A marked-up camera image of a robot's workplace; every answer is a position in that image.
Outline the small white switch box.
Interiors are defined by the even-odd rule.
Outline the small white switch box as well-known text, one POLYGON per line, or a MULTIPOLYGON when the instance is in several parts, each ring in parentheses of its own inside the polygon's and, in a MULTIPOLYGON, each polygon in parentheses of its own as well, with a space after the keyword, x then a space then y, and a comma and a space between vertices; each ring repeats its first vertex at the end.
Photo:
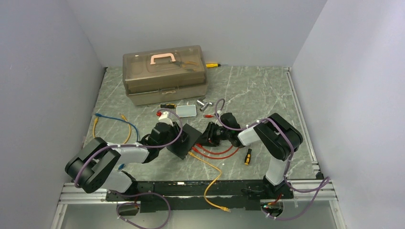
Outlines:
POLYGON ((195 117, 197 115, 196 105, 180 105, 176 107, 176 114, 180 118, 195 117))

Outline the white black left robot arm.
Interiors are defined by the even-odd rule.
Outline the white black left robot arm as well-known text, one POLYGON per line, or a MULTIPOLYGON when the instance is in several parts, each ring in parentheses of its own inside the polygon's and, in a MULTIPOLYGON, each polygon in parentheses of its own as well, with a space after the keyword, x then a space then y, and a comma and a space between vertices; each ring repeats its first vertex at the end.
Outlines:
POLYGON ((75 186, 86 193, 104 188, 118 192, 124 200, 132 200, 137 194, 137 181, 128 172, 115 170, 116 165, 149 163, 164 148, 184 159, 200 134, 189 124, 159 122, 150 134, 133 145, 119 146, 96 137, 66 164, 64 170, 75 186))

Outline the black network switch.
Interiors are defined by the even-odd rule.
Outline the black network switch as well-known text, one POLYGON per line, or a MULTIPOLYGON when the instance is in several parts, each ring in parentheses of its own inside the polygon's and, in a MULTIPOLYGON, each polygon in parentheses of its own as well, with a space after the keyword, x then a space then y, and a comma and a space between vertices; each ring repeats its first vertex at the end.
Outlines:
POLYGON ((180 137, 166 148, 181 160, 184 160, 201 135, 202 133, 191 125, 184 124, 180 137))

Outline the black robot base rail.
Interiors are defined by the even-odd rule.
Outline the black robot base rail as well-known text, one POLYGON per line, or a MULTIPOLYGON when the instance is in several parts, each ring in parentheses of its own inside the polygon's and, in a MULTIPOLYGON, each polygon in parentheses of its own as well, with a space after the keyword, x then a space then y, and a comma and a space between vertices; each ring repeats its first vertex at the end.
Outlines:
POLYGON ((243 208, 260 210, 266 201, 292 199, 293 192, 287 186, 279 193, 264 191, 263 179, 191 181, 137 181, 137 187, 127 193, 110 189, 107 201, 137 202, 141 213, 162 210, 201 210, 243 208))

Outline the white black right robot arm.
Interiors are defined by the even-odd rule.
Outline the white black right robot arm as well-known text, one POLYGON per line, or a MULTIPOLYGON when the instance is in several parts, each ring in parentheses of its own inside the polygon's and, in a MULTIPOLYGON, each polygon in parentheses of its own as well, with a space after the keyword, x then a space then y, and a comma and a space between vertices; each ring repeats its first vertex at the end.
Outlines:
POLYGON ((261 142, 270 153, 269 168, 263 179, 263 192, 275 198, 287 187, 287 165, 303 143, 301 133, 277 113, 242 128, 232 113, 219 117, 219 125, 210 122, 197 140, 199 146, 217 147, 227 140, 233 147, 243 148, 261 142))

